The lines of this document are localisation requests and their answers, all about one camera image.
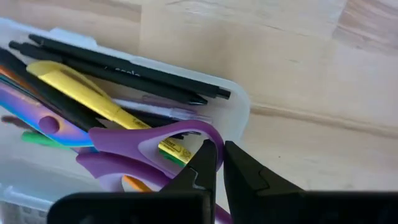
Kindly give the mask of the black pen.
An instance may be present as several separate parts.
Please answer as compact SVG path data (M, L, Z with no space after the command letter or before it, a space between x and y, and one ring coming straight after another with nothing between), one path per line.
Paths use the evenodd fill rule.
M189 91L180 90L166 84L153 82L129 73L112 71L93 63L84 62L66 55L51 52L30 43L18 43L12 40L8 43L8 46L14 50L18 50L22 55L28 56L30 58L62 63L80 73L151 93L153 95L174 100L186 105L206 105L208 103L208 101L203 97Z
M105 55L92 50L84 49L74 45L65 44L53 39L48 39L39 35L30 34L29 39L33 40L41 47L63 54L66 56L76 57L87 62L92 62L103 67L108 67L113 70L119 70L121 72L131 73L139 75L153 81L169 84L171 86L181 88L183 90L192 91L201 95L205 95L211 98L224 98L229 99L231 92L224 90L219 86L212 85L205 82L200 82L197 80L192 80L190 78L181 77L171 73L163 72L153 68L144 67L142 65L137 65L131 63L128 60L113 57L110 55Z
M177 119L169 118L166 116L146 113L146 112L132 110L132 109L128 109L128 108L123 108L123 109L125 111L127 111L129 114L135 116L137 119L148 124L152 128L158 128L161 126L166 126L166 125L178 122ZM171 136L171 138L183 140L184 137L188 136L189 134L201 135L201 133L199 133L199 132L190 131L190 132L173 135L173 136Z
M1 47L0 65L12 71L17 78L27 83L43 99L56 107L56 109L59 109L64 118L82 130L88 131L95 127L105 128L105 125L96 119L94 112L89 112L88 109L84 108L79 102L69 98L61 91L58 91L35 75L29 73L26 70L27 65L23 61L10 53L10 51Z

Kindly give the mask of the orange pencil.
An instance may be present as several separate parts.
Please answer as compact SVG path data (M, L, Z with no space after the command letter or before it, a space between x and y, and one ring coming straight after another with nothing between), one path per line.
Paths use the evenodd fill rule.
M134 189L136 189L140 192L151 192L152 191L148 186L146 186L146 184L144 184L140 180L135 179L133 177L124 175L123 181L127 182L131 187L133 187Z

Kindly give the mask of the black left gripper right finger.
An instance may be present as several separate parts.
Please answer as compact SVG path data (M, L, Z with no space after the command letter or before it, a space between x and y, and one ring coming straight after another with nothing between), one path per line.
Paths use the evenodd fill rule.
M234 224L398 224L398 192L304 190L232 141L224 185Z

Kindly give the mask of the purple handled scissors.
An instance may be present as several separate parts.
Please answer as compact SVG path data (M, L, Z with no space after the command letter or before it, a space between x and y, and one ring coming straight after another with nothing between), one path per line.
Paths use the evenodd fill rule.
M108 191L122 191L123 177L134 177L163 188L175 177L186 175L194 187L207 190L215 198L215 175L223 163L224 142L206 122L185 120L159 128L83 131L8 84L0 84L0 105L55 143L81 148L77 162ZM161 141L189 131L202 133L208 140L194 156L182 153L183 166L160 154Z

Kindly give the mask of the translucent plastic supply box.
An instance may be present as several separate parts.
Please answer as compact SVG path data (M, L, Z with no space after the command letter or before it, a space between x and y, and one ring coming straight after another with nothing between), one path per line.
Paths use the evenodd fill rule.
M225 140L238 142L249 119L250 100L237 83L194 72L123 51L103 47L97 41L61 28L43 30L0 17L0 46L12 40L28 42L29 34L41 35L145 67L208 82L231 92L229 99L210 98L206 106L194 106L198 114L212 117L213 126ZM47 211L59 198L75 192L100 191L99 183L75 161L76 153L23 142L22 130L0 124L0 202Z

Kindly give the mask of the green marker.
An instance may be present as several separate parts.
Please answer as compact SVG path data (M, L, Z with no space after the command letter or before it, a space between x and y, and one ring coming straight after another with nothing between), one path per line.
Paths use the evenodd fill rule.
M64 149L64 150L69 150L69 151L75 151L75 152L79 152L81 150L81 148L78 148L78 147L73 148L73 147L63 146L62 144L58 143L57 141L54 141L41 133L32 132L32 131L24 131L21 135L21 139L24 142L39 144L41 146L54 147L54 148L59 148L59 149ZM163 158L172 161L173 163L179 165L180 167L185 166L184 162L178 160L177 158L170 155L169 153L162 151L162 150L159 150L159 153L162 154Z

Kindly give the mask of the translucent purple pen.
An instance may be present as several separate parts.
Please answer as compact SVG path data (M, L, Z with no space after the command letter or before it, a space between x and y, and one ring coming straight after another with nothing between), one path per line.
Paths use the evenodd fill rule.
M140 98L113 98L113 101L131 110L156 114L177 120L195 119L212 124L213 118L202 115L192 108L183 107L181 103L160 98L158 96L142 95Z

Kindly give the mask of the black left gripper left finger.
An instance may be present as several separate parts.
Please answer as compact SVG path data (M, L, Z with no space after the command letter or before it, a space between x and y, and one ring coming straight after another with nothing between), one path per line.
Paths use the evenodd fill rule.
M145 163L98 152L81 154L108 187L107 192L72 194L55 202L47 224L214 224L217 147L203 142L173 179ZM124 192L122 175L137 175L160 186L158 192Z

